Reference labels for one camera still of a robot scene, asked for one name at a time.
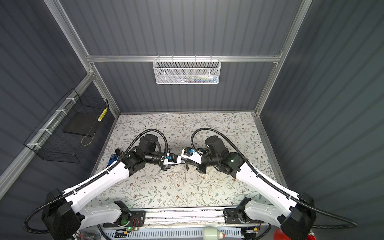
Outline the metal perforated ring disc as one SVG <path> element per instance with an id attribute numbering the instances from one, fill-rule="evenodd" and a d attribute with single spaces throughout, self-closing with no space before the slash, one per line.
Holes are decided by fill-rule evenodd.
<path id="1" fill-rule="evenodd" d="M 184 164 L 185 166 L 185 183 L 188 182 L 188 171 L 189 171 L 189 165 L 188 164 Z"/>

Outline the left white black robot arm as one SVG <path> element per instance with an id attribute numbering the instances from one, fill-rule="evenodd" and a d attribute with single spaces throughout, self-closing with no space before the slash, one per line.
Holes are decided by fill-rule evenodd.
<path id="1" fill-rule="evenodd" d="M 158 165 L 167 170 L 182 162 L 172 154 L 168 141 L 161 131 L 148 129 L 135 139 L 138 146 L 130 144 L 118 159 L 98 174 L 64 191 L 54 190 L 46 202 L 33 210 L 23 222 L 23 230 L 30 234 L 50 234 L 55 240 L 68 240 L 88 227 L 111 224 L 128 231 L 139 227 L 129 207 L 122 201 L 107 206 L 87 208 L 87 204 L 109 187 L 133 176 L 146 164 Z"/>

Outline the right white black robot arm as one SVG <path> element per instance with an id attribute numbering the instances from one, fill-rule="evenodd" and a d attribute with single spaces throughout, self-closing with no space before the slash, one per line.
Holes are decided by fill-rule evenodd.
<path id="1" fill-rule="evenodd" d="M 358 226 L 353 220 L 316 208 L 310 195 L 300 195 L 273 181 L 217 130 L 212 130 L 215 135 L 205 140 L 205 148 L 196 148 L 195 135 L 204 130 L 194 131 L 191 146 L 182 150 L 186 162 L 195 164 L 201 173 L 206 167 L 215 167 L 219 172 L 251 186 L 271 203 L 266 205 L 244 198 L 237 207 L 237 216 L 242 223 L 261 220 L 279 227 L 291 240 L 305 240 L 312 229 L 337 230 Z"/>

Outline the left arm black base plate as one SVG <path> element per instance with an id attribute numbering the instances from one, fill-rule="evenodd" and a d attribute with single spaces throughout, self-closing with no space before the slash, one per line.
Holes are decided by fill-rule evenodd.
<path id="1" fill-rule="evenodd" d="M 146 211 L 130 211 L 130 213 L 122 213 L 122 215 L 114 223 L 104 223 L 104 228 L 139 228 L 144 226 L 146 219 Z"/>

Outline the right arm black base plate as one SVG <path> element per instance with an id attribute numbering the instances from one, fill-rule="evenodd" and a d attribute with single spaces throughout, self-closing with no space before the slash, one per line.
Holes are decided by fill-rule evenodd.
<path id="1" fill-rule="evenodd" d="M 234 225 L 234 224 L 260 225 L 264 223 L 263 221 L 257 221 L 257 220 L 247 220 L 246 222 L 242 221 L 238 216 L 238 210 L 236 208 L 224 208 L 223 214 L 224 214 L 225 223 L 227 225 Z"/>

